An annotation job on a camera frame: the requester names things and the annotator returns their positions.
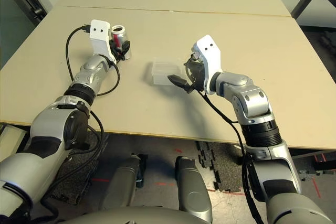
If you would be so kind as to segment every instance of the floor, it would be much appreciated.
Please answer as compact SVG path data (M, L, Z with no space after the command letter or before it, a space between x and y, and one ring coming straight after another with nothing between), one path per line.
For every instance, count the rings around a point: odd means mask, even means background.
M213 223L253 223L245 195L220 192L215 190L213 181L215 175L209 168L202 168L198 163L198 150L194 141L181 141L169 138L145 137L112 134L108 144L99 159L98 168L93 176L88 192L79 205L73 206L58 200L50 199L58 207L59 219L72 219L98 210L99 202L104 197L108 183L118 164L129 157L131 153L148 154L148 166L145 172L144 187L137 189L133 206L163 206L178 209L177 185L174 179L174 164L178 156L188 156L196 159L196 166L201 172L213 206ZM336 198L334 186L335 174L303 174L303 194L311 198L325 213L336 222L336 210L331 204ZM265 203L257 202L257 208L266 223ZM33 217L49 214L42 206L37 205Z

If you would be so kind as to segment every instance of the silver robot arm segment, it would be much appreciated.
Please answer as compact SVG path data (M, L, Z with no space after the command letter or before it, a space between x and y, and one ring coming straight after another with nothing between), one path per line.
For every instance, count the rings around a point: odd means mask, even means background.
M188 93L193 89L216 93L233 105L246 141L250 185L254 197L266 202L269 223L331 223L319 207L301 195L297 170L265 92L245 75L224 72L220 56L219 48L206 35L194 44L185 64L193 84L178 76L169 79Z
M71 149L86 139L91 105L116 59L109 46L110 24L93 20L93 56L81 67L68 90L41 111L30 128L31 144L0 163L0 215L20 206L29 211L40 201Z

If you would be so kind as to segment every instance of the metal can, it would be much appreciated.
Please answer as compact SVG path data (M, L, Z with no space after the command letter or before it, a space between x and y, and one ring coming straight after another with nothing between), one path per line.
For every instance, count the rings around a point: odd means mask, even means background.
M119 50L123 51L124 48L122 48L122 45L126 41L128 41L128 37L127 37L127 34L126 34L125 27L121 26L121 25L116 25L116 26L112 26L111 30L112 30L112 37L113 37L114 42L117 44L117 48ZM124 55L124 60L128 60L129 58L131 58L131 49L130 48L126 52L126 54Z

